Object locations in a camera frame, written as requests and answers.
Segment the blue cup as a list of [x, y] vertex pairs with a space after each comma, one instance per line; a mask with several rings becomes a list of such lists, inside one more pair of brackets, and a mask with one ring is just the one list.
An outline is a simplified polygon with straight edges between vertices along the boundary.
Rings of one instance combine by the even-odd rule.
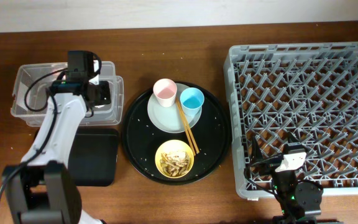
[[204, 94], [198, 88], [186, 88], [180, 95], [180, 104], [185, 114], [194, 116], [204, 103]]

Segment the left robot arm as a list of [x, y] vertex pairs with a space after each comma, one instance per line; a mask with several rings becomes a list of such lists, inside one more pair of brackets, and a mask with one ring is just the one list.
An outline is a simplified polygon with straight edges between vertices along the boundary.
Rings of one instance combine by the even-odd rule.
[[101, 59], [84, 50], [68, 52], [68, 66], [45, 89], [46, 112], [34, 143], [15, 166], [2, 173], [0, 202], [6, 197], [14, 223], [101, 223], [82, 208], [68, 171], [71, 147], [87, 111], [111, 99], [107, 84], [93, 84]]

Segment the food scraps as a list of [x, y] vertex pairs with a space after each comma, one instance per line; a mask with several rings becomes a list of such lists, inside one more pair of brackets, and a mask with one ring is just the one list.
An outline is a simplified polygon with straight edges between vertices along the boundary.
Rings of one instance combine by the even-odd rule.
[[174, 178], [187, 174], [190, 171], [190, 157], [185, 151], [163, 152], [160, 166], [162, 173]]

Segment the yellow bowl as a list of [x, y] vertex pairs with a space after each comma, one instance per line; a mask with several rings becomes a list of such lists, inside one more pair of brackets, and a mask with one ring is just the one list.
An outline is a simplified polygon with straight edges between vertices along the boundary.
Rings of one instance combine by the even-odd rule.
[[[187, 145], [187, 143], [180, 141], [180, 140], [176, 140], [176, 139], [166, 141], [161, 146], [159, 146], [159, 148], [157, 149], [157, 151], [155, 153], [155, 165], [157, 167], [157, 170], [165, 177], [168, 177], [168, 176], [166, 176], [165, 174], [162, 173], [162, 168], [160, 166], [160, 160], [162, 158], [161, 154], [163, 152], [169, 153], [169, 152], [177, 152], [177, 151], [185, 151], [189, 155], [190, 161], [191, 161], [190, 170], [192, 169], [192, 167], [194, 165], [195, 153], [193, 152], [191, 147], [189, 145]], [[179, 179], [181, 177], [186, 176], [187, 174], [185, 174], [183, 176], [179, 176], [179, 177], [174, 177], [174, 178], [168, 177], [168, 178], [169, 179]]]

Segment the pink cup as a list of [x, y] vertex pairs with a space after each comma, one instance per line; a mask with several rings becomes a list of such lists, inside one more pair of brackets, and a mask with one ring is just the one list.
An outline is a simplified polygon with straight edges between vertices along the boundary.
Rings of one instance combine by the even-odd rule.
[[170, 107], [175, 102], [177, 85], [171, 79], [162, 78], [155, 82], [153, 86], [153, 93], [161, 106]]

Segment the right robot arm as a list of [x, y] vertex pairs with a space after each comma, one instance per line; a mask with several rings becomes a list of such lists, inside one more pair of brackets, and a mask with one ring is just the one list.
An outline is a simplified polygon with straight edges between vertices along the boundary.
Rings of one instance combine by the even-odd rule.
[[282, 209], [281, 216], [274, 216], [273, 223], [316, 223], [321, 214], [323, 186], [311, 180], [299, 180], [295, 171], [306, 160], [306, 147], [292, 134], [283, 151], [271, 157], [264, 157], [256, 138], [252, 138], [250, 168], [255, 167], [260, 176], [272, 177], [272, 190], [256, 184], [250, 178], [250, 170], [244, 171], [249, 183], [275, 197]]

